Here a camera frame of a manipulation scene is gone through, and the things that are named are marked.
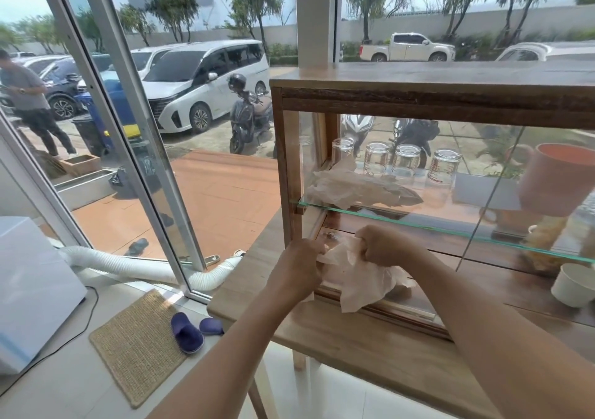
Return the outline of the person's right hand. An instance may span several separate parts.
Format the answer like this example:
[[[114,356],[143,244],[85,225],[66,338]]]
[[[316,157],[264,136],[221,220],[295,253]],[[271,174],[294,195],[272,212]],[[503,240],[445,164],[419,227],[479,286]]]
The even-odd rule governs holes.
[[[408,270],[426,251],[411,237],[389,227],[366,225],[354,236],[362,241],[365,260],[379,266],[399,266]]]

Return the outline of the person's left hand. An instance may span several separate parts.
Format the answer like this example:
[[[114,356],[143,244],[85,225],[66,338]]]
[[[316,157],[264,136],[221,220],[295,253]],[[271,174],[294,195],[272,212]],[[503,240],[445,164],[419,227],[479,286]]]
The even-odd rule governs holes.
[[[323,280],[323,274],[311,273],[304,267],[304,240],[291,242],[269,275],[265,291],[278,301],[296,305],[313,294]]]

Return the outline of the white tissue paper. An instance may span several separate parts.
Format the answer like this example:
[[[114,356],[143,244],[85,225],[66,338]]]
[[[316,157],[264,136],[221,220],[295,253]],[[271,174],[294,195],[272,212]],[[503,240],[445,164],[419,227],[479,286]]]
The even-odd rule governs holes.
[[[364,259],[365,243],[358,237],[340,237],[338,243],[319,254],[323,280],[340,288],[342,313],[355,313],[381,301],[395,288],[411,289],[415,280],[399,266],[381,266]]]

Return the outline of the person's right forearm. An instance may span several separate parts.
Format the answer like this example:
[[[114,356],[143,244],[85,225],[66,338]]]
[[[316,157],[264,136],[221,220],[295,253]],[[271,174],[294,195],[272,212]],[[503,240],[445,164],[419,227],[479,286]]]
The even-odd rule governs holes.
[[[595,419],[595,365],[429,251],[398,262],[420,285],[504,419]]]

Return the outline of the person's left forearm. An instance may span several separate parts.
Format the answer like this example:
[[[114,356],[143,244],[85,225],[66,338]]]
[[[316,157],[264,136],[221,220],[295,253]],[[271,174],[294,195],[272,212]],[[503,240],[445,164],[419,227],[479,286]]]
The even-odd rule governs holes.
[[[266,286],[146,419],[238,419],[281,322],[313,287]]]

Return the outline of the glass shelf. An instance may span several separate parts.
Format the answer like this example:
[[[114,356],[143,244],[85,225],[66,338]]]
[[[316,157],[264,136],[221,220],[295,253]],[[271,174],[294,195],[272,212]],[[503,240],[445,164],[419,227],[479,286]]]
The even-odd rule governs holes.
[[[529,256],[545,256],[562,262],[595,263],[594,258],[576,254],[554,253],[521,244],[520,238],[504,237],[494,230],[493,225],[465,222],[455,218],[438,218],[432,215],[400,211],[381,206],[363,207],[360,204],[349,209],[323,202],[307,202],[304,199],[294,204],[297,211],[305,213],[316,207],[329,212],[328,223],[335,230],[355,232],[356,228],[368,223],[392,225],[397,230],[411,235],[428,250],[450,256],[457,256],[472,262],[498,266],[517,272],[549,274],[537,271]]]

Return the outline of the clear drinking glass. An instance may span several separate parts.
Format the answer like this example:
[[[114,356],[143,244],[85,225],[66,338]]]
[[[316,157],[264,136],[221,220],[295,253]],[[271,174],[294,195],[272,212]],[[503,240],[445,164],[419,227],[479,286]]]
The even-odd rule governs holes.
[[[443,147],[435,150],[427,180],[438,185],[451,186],[462,158],[462,154],[455,149]]]
[[[331,143],[331,164],[335,166],[342,160],[353,156],[354,141],[349,137],[340,137],[333,139]]]
[[[412,181],[420,164],[422,149],[414,144],[399,144],[391,163],[392,174],[401,181]]]
[[[368,143],[364,154],[364,175],[383,176],[386,173],[389,150],[389,145],[386,142],[372,141]]]

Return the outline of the wooden table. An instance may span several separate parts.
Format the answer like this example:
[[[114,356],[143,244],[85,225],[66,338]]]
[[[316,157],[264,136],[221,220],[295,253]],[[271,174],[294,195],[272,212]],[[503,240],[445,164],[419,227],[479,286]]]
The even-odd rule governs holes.
[[[498,300],[595,363],[595,302],[577,309],[555,300],[554,279],[530,272],[511,247],[394,225],[423,243],[447,265]],[[214,294],[208,306],[224,325],[236,322],[261,291],[285,247],[282,208],[249,248],[245,258]],[[337,302],[317,297],[300,304],[272,341],[377,386],[420,400],[465,419],[501,419],[455,345],[376,312],[343,314]]]

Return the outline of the wooden glass display cabinet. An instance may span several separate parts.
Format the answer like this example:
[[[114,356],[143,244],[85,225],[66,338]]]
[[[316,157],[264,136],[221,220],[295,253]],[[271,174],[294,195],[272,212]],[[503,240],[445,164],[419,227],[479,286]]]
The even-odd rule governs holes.
[[[347,210],[381,206],[493,225],[521,244],[545,215],[520,209],[517,186],[528,156],[511,146],[566,143],[595,150],[595,61],[405,62],[294,69],[270,81],[279,149],[285,245],[306,237],[332,248],[355,232],[330,227],[329,212],[305,213],[294,204],[323,202]],[[359,153],[331,164],[342,114],[376,116]],[[366,145],[391,148],[397,118],[439,121],[425,169],[412,181],[392,174],[364,175]],[[451,186],[427,180],[435,150],[458,150],[462,160]],[[550,251],[595,259],[595,189],[568,217]]]

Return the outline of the white motor scooter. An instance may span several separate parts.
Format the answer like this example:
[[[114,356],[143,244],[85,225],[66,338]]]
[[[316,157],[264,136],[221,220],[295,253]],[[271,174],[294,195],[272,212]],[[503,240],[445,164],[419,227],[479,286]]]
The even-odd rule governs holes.
[[[353,142],[353,153],[360,147],[373,128],[376,116],[366,114],[342,114],[340,116],[340,137]]]

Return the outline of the black motor scooter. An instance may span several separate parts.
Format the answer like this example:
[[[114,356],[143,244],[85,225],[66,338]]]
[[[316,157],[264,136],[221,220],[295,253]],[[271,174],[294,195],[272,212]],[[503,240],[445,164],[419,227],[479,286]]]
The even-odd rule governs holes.
[[[431,155],[429,142],[440,133],[439,121],[424,119],[397,118],[393,127],[393,138],[390,138],[390,163],[396,158],[396,148],[400,144],[412,144],[421,148],[420,169],[425,169],[427,158]]]

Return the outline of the grey motor scooter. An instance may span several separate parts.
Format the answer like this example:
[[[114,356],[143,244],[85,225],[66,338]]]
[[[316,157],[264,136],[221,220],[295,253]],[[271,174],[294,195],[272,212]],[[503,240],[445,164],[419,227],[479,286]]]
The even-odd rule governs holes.
[[[242,154],[245,146],[254,141],[260,146],[261,136],[270,131],[273,122],[272,99],[264,84],[252,91],[246,83],[245,91],[236,95],[239,99],[230,112],[232,135],[229,151],[231,154]]]

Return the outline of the jar of crackers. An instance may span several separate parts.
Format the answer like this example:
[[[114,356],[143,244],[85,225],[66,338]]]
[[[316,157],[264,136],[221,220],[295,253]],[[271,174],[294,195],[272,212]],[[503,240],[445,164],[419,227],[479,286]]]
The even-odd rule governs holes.
[[[545,216],[538,224],[530,227],[523,241],[525,250],[522,254],[534,271],[547,277],[555,277],[560,272],[561,265],[569,262],[567,258],[549,253],[567,222],[567,217]]]

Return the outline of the white pickup truck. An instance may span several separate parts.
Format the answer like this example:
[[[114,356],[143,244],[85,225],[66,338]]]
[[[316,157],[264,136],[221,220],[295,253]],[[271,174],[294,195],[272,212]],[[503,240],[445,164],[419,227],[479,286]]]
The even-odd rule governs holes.
[[[420,33],[395,32],[386,45],[361,45],[361,61],[455,61],[456,47],[451,44],[433,42]]]

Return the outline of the pink ceramic mug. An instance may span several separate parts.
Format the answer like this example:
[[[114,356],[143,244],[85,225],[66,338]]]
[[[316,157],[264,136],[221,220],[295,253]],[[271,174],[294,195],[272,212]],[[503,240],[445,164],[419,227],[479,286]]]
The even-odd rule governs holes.
[[[539,215],[568,217],[595,189],[595,150],[566,143],[511,146],[528,156],[517,186],[520,209]]]

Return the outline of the white minivan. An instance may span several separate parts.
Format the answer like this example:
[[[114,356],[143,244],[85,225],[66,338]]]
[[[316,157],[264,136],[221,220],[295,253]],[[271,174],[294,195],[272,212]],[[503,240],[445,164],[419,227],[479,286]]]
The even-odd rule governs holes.
[[[232,75],[246,78],[254,94],[268,90],[270,65],[257,39],[194,42],[175,47],[154,62],[142,79],[160,134],[202,134],[231,112],[239,99],[228,87]]]

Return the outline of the woven straw doormat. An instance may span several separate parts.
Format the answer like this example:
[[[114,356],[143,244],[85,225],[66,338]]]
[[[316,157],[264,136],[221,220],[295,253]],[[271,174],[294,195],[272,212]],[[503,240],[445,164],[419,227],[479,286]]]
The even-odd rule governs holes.
[[[175,313],[175,306],[153,289],[89,335],[132,409],[141,407],[187,359],[171,329]]]

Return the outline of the white paper cup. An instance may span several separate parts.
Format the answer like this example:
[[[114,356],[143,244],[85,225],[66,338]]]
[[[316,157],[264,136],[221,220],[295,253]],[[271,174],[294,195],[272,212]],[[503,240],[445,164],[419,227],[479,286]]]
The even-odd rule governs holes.
[[[550,292],[556,300],[571,308],[587,306],[595,301],[595,267],[562,264]]]

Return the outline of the wooden planter box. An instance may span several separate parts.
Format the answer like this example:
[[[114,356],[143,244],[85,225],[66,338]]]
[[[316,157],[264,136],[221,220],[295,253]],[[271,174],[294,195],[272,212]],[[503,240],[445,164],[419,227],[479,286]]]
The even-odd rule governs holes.
[[[84,176],[102,169],[101,159],[92,154],[80,154],[58,160],[65,172],[72,177]]]

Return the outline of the white car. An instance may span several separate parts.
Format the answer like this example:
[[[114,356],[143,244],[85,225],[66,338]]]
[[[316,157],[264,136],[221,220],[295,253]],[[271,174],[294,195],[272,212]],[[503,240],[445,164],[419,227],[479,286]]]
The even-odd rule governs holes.
[[[496,61],[595,61],[595,39],[522,42],[504,49]]]

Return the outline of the black trash bin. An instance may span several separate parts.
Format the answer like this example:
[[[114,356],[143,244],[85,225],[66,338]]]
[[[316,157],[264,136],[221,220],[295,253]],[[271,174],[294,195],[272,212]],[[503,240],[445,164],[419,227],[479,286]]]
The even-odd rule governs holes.
[[[72,118],[71,123],[76,127],[79,136],[91,155],[101,158],[108,154],[107,146],[100,136],[100,131],[89,114],[76,116]]]

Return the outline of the white portable air conditioner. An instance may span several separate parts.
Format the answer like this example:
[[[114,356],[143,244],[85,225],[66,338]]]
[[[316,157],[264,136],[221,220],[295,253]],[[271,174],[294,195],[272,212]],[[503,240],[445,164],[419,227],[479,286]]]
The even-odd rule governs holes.
[[[0,216],[0,376],[29,366],[86,295],[32,219]]]

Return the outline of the dark suv car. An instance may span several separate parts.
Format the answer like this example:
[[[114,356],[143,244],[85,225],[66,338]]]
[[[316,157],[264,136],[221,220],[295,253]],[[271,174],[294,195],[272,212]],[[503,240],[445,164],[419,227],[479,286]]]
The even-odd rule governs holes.
[[[86,108],[76,99],[81,94],[78,83],[83,78],[73,57],[51,62],[39,76],[46,86],[45,96],[57,121],[85,112]]]

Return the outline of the white aluminium window frame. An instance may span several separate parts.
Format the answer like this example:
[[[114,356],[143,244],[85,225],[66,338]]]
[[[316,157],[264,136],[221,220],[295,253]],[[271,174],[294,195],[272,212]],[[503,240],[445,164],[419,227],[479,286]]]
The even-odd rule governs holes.
[[[79,65],[86,87],[114,145],[114,151],[132,189],[145,212],[153,234],[160,243],[167,262],[139,257],[119,257],[127,265],[133,262],[143,268],[125,270],[121,276],[161,284],[178,285],[184,296],[207,305],[208,293],[222,284],[211,283],[167,152],[142,89],[126,38],[112,0],[90,0],[90,9],[115,65],[123,94],[138,124],[144,147],[141,158],[129,143],[120,114],[102,80],[96,63],[83,41],[82,31],[68,0],[47,0],[63,33],[70,54]]]

